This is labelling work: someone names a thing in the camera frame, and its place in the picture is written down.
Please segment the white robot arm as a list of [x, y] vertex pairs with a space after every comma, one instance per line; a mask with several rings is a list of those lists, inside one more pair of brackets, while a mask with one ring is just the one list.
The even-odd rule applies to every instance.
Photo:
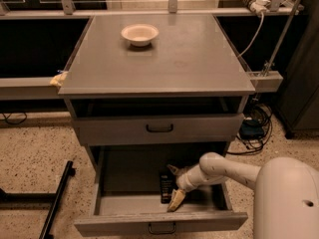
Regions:
[[208, 152], [194, 166], [168, 169], [177, 185], [169, 211], [189, 192], [230, 178], [254, 192], [253, 239], [319, 239], [319, 172], [302, 161], [276, 157], [256, 166]]

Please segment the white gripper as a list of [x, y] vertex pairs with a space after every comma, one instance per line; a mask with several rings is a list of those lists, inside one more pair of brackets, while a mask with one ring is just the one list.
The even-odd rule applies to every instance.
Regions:
[[171, 199], [167, 207], [168, 212], [175, 212], [185, 199], [185, 193], [191, 192], [199, 186], [204, 185], [206, 177], [198, 164], [184, 168], [178, 168], [168, 164], [167, 168], [176, 176], [176, 185], [179, 188], [172, 191]]

